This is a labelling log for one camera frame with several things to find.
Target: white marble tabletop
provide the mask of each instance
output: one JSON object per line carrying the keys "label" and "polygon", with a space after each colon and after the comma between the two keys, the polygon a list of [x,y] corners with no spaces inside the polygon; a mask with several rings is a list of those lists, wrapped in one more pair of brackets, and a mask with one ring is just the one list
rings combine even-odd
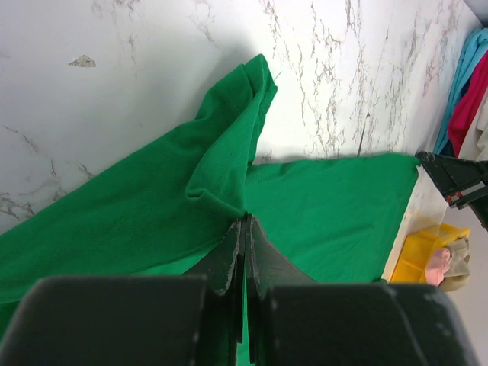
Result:
{"label": "white marble tabletop", "polygon": [[[257,53],[279,89],[257,162],[429,148],[480,26],[462,0],[0,1],[0,233],[190,120]],[[445,208],[417,185],[397,242]]]}

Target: red cloth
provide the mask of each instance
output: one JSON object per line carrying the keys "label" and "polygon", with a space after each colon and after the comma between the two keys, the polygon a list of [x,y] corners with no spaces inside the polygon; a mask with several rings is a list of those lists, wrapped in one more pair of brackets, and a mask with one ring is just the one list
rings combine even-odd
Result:
{"label": "red cloth", "polygon": [[469,89],[457,104],[449,122],[448,135],[456,156],[459,156],[464,138],[483,100],[486,87],[488,87],[488,53],[485,53],[474,69]]}

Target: yellow bin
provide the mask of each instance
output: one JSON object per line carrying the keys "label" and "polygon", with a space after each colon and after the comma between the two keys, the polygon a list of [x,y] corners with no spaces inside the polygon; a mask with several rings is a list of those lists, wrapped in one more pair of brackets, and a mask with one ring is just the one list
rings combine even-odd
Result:
{"label": "yellow bin", "polygon": [[425,267],[432,253],[462,237],[469,237],[468,227],[458,229],[446,223],[429,227],[406,237],[390,282],[424,284]]}

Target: pink cloth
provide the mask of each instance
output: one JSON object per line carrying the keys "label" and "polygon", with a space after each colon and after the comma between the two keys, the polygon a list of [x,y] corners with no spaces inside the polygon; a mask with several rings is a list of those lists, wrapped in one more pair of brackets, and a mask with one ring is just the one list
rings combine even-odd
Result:
{"label": "pink cloth", "polygon": [[471,75],[469,89],[457,103],[449,121],[448,135],[456,156],[459,156],[464,138],[485,95],[486,87],[488,87],[488,53],[485,53],[478,62]]}
{"label": "pink cloth", "polygon": [[432,257],[425,267],[425,279],[428,284],[440,285],[444,280],[444,273],[451,269],[449,259],[451,259],[451,252],[447,248],[436,249],[432,253]]}

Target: green fabric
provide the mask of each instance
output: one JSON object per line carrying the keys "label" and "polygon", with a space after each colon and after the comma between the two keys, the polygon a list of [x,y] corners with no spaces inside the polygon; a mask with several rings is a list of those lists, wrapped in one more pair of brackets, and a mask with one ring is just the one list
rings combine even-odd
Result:
{"label": "green fabric", "polygon": [[417,160],[389,154],[253,166],[275,92],[257,56],[207,93],[193,121],[0,236],[0,332],[38,278],[178,275],[245,212],[311,277],[377,280]]}

